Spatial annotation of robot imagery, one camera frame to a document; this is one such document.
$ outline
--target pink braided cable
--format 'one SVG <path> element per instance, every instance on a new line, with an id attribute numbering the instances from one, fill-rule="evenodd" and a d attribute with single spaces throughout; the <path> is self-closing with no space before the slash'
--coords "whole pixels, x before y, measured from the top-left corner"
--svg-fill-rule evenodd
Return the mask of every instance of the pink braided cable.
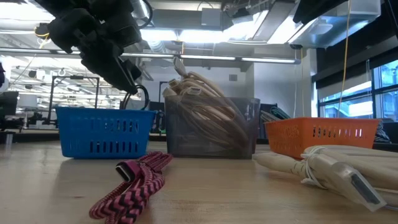
<path id="1" fill-rule="evenodd" d="M 149 197 L 164 185 L 161 170 L 171 160 L 170 154 L 152 152 L 137 160 L 142 176 L 133 183 L 123 182 L 90 209 L 93 219 L 106 218 L 105 224 L 133 224 L 148 203 Z"/>

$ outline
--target window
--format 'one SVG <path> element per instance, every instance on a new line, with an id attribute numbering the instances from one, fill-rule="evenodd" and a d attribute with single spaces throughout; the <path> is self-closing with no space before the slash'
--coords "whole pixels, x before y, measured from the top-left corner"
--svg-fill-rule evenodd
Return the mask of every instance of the window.
<path id="1" fill-rule="evenodd" d="M 398 121 L 398 60 L 368 73 L 371 73 L 372 81 L 363 80 L 362 84 L 343 91 L 340 113 L 341 92 L 320 100 L 319 116 L 337 118 L 339 114 L 340 118 L 384 118 Z"/>

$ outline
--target table surface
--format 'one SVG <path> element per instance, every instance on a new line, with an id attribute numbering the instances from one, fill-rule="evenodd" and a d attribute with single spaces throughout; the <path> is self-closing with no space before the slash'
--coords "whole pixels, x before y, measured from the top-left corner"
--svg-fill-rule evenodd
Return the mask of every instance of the table surface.
<path id="1" fill-rule="evenodd" d="M 0 148 L 2 224 L 104 223 L 88 210 L 121 182 L 118 161 L 65 158 L 59 142 Z M 151 142 L 149 150 L 165 151 L 165 143 Z M 371 213 L 250 160 L 176 158 L 164 175 L 137 223 L 398 223 L 398 212 Z"/>

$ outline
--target blue basket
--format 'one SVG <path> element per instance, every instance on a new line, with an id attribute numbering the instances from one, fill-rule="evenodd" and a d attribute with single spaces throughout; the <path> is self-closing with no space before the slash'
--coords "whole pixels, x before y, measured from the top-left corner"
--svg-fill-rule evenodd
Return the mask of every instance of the blue basket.
<path id="1" fill-rule="evenodd" d="M 155 111 L 56 108 L 62 154 L 77 159 L 145 155 Z"/>

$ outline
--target gray translucent bin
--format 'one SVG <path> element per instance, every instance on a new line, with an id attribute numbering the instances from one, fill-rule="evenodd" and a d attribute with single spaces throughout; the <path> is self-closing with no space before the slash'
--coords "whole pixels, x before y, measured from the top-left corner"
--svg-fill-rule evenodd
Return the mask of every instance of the gray translucent bin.
<path id="1" fill-rule="evenodd" d="M 175 157 L 251 159 L 259 105 L 254 98 L 166 97 L 167 152 Z"/>

